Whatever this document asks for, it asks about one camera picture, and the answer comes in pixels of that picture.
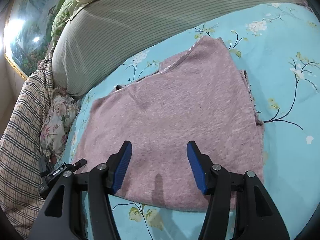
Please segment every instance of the mattress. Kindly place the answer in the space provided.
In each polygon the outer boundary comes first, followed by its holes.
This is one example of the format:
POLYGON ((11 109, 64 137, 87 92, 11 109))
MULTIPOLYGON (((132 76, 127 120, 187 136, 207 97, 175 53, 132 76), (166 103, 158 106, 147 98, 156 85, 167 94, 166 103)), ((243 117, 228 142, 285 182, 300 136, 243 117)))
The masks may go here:
MULTIPOLYGON (((239 69, 247 71, 259 117, 265 122, 264 185, 290 238, 320 201, 320 29, 316 16, 291 3, 261 4, 177 34, 126 60, 82 99, 59 163, 71 163, 92 102, 116 85, 151 74, 162 60, 190 48, 203 35, 221 37, 239 69)), ((109 196, 122 239, 198 239, 204 212, 181 212, 109 196)), ((83 192, 88 239, 93 239, 87 193, 83 192)), ((234 212, 228 235, 232 238, 234 212)))

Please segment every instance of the crumpled floral cloth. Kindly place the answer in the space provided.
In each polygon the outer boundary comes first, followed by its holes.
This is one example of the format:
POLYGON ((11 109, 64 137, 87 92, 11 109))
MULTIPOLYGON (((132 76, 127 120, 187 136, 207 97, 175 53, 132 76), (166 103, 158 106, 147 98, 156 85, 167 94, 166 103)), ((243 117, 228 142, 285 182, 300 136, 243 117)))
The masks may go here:
POLYGON ((64 88, 58 86, 52 91, 50 109, 41 128, 40 145, 53 164, 62 157, 80 107, 80 100, 74 101, 64 88))

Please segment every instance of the striped fabric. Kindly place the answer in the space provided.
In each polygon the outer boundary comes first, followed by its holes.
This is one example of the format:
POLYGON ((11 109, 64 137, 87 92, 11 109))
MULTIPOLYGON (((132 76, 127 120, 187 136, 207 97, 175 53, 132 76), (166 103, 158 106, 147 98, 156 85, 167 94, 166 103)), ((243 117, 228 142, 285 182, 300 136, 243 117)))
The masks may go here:
POLYGON ((0 140, 0 206, 24 239, 44 202, 38 193, 39 136, 53 90, 53 50, 25 81, 0 140))
POLYGON ((67 23, 52 59, 53 78, 80 97, 136 53, 221 15, 293 0, 97 0, 67 23))

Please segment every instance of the blue gripper pad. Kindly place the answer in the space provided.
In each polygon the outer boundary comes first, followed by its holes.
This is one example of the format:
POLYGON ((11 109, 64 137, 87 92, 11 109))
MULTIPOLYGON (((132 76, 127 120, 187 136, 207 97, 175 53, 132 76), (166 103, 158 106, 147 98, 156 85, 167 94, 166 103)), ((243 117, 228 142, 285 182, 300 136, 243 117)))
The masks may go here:
POLYGON ((201 190, 202 194, 205 195, 208 188, 205 184, 205 173, 199 160, 199 158, 201 157, 201 153, 195 141, 188 142, 187 157, 193 172, 193 176, 195 177, 197 187, 199 190, 201 190))
POLYGON ((129 162, 132 156, 132 144, 129 141, 124 141, 119 153, 117 155, 122 155, 121 159, 118 161, 117 168, 113 175, 113 185, 112 189, 116 193, 122 186, 125 173, 127 172, 129 162))

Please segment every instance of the plaid fabric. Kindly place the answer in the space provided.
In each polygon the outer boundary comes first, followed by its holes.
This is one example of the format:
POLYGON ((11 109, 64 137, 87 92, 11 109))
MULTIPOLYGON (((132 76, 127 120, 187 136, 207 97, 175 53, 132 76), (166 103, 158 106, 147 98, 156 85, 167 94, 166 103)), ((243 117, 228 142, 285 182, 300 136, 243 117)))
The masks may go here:
POLYGON ((37 188, 39 136, 53 90, 53 50, 25 81, 0 140, 0 206, 24 239, 44 203, 37 188))

